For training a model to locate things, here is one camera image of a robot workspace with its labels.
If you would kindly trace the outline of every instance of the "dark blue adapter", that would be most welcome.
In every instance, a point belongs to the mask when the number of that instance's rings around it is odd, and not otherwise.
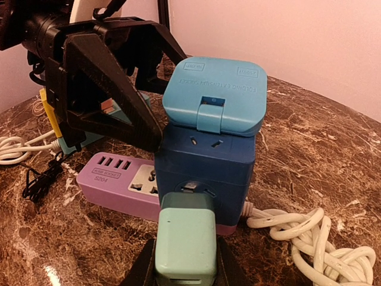
[[[170,123],[155,154],[160,201],[168,192],[204,192],[216,224],[237,225],[266,94],[267,75],[253,63],[193,57],[177,65],[163,97]]]

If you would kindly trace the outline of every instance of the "purple power strip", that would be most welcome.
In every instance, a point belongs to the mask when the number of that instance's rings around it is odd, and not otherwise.
[[[141,167],[154,166],[154,161],[111,153],[95,154],[77,176],[86,199],[102,207],[142,219],[159,219],[159,196],[131,191],[131,185]],[[216,225],[219,235],[230,235],[237,226]]]

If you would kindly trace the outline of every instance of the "brown marble surface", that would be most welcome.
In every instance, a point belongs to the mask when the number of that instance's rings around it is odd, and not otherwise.
[[[164,125],[161,97],[151,94]],[[50,130],[28,100],[0,114],[0,135],[34,138]],[[368,245],[381,255],[381,124],[321,95],[268,79],[268,110],[257,136],[249,199],[259,209],[332,218],[336,248]],[[88,203],[75,177],[97,152],[151,154],[103,139],[71,158],[41,203],[22,199],[26,169],[0,166],[0,285],[113,286],[124,278],[157,224]],[[26,163],[44,170],[48,151]],[[312,285],[293,265],[288,242],[243,220],[227,237],[253,285]],[[374,285],[381,285],[381,263]]]

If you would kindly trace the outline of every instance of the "outlet socket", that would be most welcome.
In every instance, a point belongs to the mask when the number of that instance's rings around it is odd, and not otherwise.
[[[143,164],[133,177],[129,191],[158,197],[155,168]]]
[[[89,160],[77,182],[91,203],[158,221],[160,204],[151,160],[101,152]]]

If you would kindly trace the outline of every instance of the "coiled white cord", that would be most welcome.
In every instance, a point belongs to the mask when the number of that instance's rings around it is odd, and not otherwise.
[[[48,145],[31,146],[53,134],[54,131],[51,130],[27,142],[19,136],[0,137],[0,165],[18,164],[28,158],[32,151],[60,150],[61,147],[58,140],[54,140]]]
[[[376,253],[367,246],[335,249],[328,242],[331,220],[322,208],[301,215],[276,209],[258,210],[247,201],[242,215],[249,217],[250,228],[270,227],[272,239],[291,240],[295,265],[315,286],[372,285]],[[300,251],[313,258],[313,268]]]
[[[32,113],[34,116],[41,116],[45,114],[45,109],[41,99],[37,99],[32,104]]]

